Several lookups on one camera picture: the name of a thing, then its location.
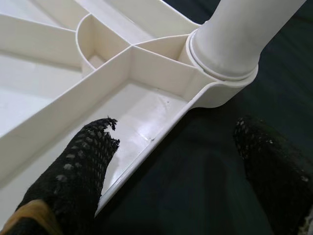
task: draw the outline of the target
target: black knit fabric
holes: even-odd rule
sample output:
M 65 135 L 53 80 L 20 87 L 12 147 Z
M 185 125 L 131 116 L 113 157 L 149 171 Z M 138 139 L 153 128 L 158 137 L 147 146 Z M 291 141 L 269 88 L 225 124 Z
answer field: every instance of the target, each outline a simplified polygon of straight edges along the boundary
M 119 146 L 119 140 L 105 130 L 108 126 L 114 130 L 115 125 L 115 119 L 105 118 L 84 126 L 28 189 L 18 208 L 42 199 L 55 213 L 64 235 L 90 234 L 106 169 Z M 9 234 L 46 232 L 32 219 L 23 219 Z
M 297 234 L 313 203 L 313 163 L 261 120 L 239 119 L 234 131 L 246 177 L 276 235 Z

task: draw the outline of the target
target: white plastic surface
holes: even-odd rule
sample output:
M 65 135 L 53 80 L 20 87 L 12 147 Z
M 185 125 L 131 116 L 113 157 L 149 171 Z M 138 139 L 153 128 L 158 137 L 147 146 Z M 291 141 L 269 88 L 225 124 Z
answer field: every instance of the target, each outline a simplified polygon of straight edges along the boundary
M 221 0 L 191 37 L 197 63 L 222 80 L 241 80 L 256 69 L 261 51 L 306 0 Z
M 161 0 L 1 0 L 0 12 L 0 227 L 90 121 L 116 118 L 121 140 L 100 210 L 188 110 L 223 105 L 257 73 L 205 73 L 186 49 L 198 25 Z

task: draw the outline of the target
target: brown leather patch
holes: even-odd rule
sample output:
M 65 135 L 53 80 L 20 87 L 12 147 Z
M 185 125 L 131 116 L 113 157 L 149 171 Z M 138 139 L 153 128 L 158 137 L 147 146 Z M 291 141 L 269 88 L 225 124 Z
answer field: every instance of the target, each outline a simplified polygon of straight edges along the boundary
M 43 200 L 33 200 L 21 206 L 8 219 L 0 235 L 5 235 L 21 218 L 34 219 L 50 235 L 63 235 L 54 213 Z

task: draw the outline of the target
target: plastic compartment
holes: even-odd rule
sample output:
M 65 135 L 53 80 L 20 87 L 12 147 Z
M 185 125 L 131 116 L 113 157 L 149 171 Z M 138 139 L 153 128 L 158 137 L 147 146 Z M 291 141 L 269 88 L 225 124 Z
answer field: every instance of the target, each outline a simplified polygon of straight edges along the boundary
M 30 184 L 60 155 L 84 124 L 108 115 L 118 119 L 112 136 L 121 140 L 103 188 L 106 197 L 112 196 L 118 189 L 112 186 L 126 180 L 121 177 L 125 171 L 138 166 L 135 161 L 143 161 L 144 152 L 152 149 L 151 144 L 160 141 L 173 121 L 178 121 L 182 113 L 188 111 L 204 79 L 191 66 L 138 47 L 130 47 L 112 58 L 0 139 L 4 156 L 0 177 L 14 172 L 2 181 L 0 221 L 5 221 Z M 10 204 L 4 202 L 8 196 Z M 102 199 L 100 207 L 106 201 Z
M 82 78 L 75 32 L 0 15 L 0 136 Z
M 136 46 L 178 61 L 187 38 L 188 34 L 170 36 L 138 43 Z
M 131 44 L 188 34 L 199 25 L 161 0 L 77 0 Z
M 83 60 L 84 75 L 99 68 L 130 45 L 91 14 L 79 23 L 76 42 Z
M 74 0 L 1 0 L 0 13 L 69 29 L 88 14 Z

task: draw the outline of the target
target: white cylindrical pole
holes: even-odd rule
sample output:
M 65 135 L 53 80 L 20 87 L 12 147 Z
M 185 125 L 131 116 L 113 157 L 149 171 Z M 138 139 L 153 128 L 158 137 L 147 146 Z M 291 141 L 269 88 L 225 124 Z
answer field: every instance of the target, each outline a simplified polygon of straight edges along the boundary
M 261 51 L 306 0 L 221 0 L 190 38 L 193 59 L 222 80 L 242 80 Z

